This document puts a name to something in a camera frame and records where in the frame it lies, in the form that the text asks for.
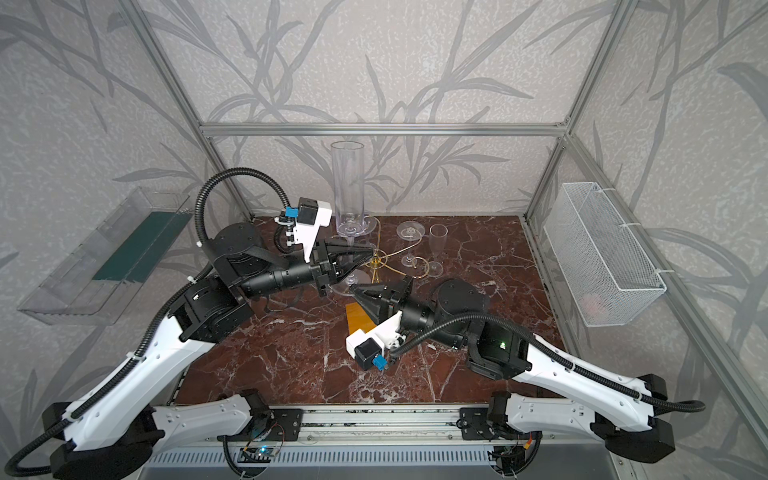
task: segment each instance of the cable tie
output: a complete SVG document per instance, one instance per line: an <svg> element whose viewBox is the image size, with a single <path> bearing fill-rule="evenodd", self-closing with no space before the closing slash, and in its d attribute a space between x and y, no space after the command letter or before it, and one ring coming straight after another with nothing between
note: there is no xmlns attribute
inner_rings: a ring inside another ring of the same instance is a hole
<svg viewBox="0 0 768 480"><path fill-rule="evenodd" d="M139 362L143 362L147 358L146 355L138 356L134 352L128 352L125 354L125 356L128 357L129 359L138 360Z"/></svg>

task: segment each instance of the black mounting bracket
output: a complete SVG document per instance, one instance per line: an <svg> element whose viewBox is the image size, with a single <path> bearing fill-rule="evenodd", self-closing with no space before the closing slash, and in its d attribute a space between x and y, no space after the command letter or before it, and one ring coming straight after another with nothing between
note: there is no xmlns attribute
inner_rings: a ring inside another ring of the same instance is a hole
<svg viewBox="0 0 768 480"><path fill-rule="evenodd" d="M304 414L302 409L271 409L274 420L271 425L274 425L269 434L263 438L263 441L268 442L295 442L299 439L299 431L301 430L301 418ZM219 441L223 439L222 435L217 437ZM250 429L246 427L242 432L237 435L228 435L228 442L247 442L251 440Z"/></svg>
<svg viewBox="0 0 768 480"><path fill-rule="evenodd" d="M463 440L493 440L499 434L488 425L488 408L467 407L458 410L456 426L462 430Z"/></svg>

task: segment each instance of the marble tabletop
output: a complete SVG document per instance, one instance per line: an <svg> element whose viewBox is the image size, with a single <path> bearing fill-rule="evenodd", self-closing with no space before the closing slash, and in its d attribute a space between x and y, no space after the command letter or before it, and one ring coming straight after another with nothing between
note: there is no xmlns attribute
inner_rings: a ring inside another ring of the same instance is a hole
<svg viewBox="0 0 768 480"><path fill-rule="evenodd" d="M553 345L563 348L541 279L518 217L380 217L384 251L407 245L397 237L405 220L448 227L448 242L439 260L443 277L415 280L413 293L426 298L432 286L447 277L467 280L491 297L489 311L528 327ZM259 218L257 226L271 243L275 223ZM333 234L322 229L320 237ZM371 240L376 242L376 233ZM427 257L424 239L415 249ZM390 264L404 269L400 259ZM382 281L399 274L382 269ZM296 298L297 291L273 296L269 307L278 310ZM303 289L294 307L266 313L265 300L253 303L257 314L198 359L181 384L180 405L209 402L245 389L258 389L269 404L318 404L349 402L487 402L492 392L508 390L526 396L553 396L538 387L508 381L491 381L469 371L466 351L452 350L427 341L404 355L385 372L363 372L346 352L349 334L347 303L351 297L317 295Z"/></svg>

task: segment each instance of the wall with leaf pattern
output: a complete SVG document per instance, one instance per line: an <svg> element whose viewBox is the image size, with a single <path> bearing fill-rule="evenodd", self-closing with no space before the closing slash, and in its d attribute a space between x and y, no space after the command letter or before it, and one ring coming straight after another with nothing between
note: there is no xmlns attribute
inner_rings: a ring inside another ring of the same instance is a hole
<svg viewBox="0 0 768 480"><path fill-rule="evenodd" d="M768 391L768 2L641 3L576 125L745 368ZM668 416L677 451L649 478L768 478L768 459L662 297L626 326L587 329L543 234L564 156L533 224L581 354L631 375L656 372L705 414Z"/></svg>
<svg viewBox="0 0 768 480"><path fill-rule="evenodd" d="M42 432L41 411L79 397L134 347L204 261L188 227L113 326L48 326L16 310L136 186L192 195L209 174L118 7L93 0L0 5L0 463ZM214 195L210 228L230 199ZM28 460L47 462L55 445Z"/></svg>
<svg viewBox="0 0 768 480"><path fill-rule="evenodd" d="M614 0L141 5L203 121L480 123L563 121ZM217 140L228 165L331 198L329 139ZM366 143L370 211L487 213L525 210L554 139Z"/></svg>
<svg viewBox="0 0 768 480"><path fill-rule="evenodd" d="M765 1L639 11L577 133L768 395L765 45Z"/></svg>

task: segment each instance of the tall clear plastic glass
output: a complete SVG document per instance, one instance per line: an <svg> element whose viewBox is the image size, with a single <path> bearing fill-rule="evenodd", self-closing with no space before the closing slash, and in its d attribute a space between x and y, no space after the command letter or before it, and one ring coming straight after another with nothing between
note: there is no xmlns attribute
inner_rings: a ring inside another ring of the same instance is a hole
<svg viewBox="0 0 768 480"><path fill-rule="evenodd" d="M356 141L331 144L336 232L353 238L365 230L363 145Z"/></svg>

